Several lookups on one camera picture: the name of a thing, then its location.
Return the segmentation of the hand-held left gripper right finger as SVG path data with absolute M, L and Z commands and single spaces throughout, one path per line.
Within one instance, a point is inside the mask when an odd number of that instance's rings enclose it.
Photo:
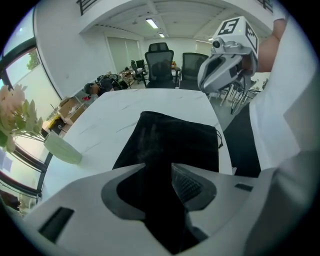
M 171 185 L 184 207 L 185 253 L 215 235 L 247 200 L 256 178 L 234 176 L 186 164 L 171 165 Z

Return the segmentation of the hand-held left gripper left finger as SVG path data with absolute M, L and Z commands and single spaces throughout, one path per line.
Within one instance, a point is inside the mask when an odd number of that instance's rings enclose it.
M 28 238 L 44 256 L 170 255 L 141 221 L 119 218 L 101 197 L 107 182 L 143 167 L 121 167 L 66 185 L 24 218 Z

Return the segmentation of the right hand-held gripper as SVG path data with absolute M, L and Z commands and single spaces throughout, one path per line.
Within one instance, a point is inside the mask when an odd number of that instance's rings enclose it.
M 213 36 L 213 55 L 199 68 L 198 88 L 202 92 L 216 92 L 225 88 L 238 77 L 244 56 L 250 57 L 249 70 L 254 75 L 258 68 L 258 49 L 259 39 L 244 16 L 223 21 Z

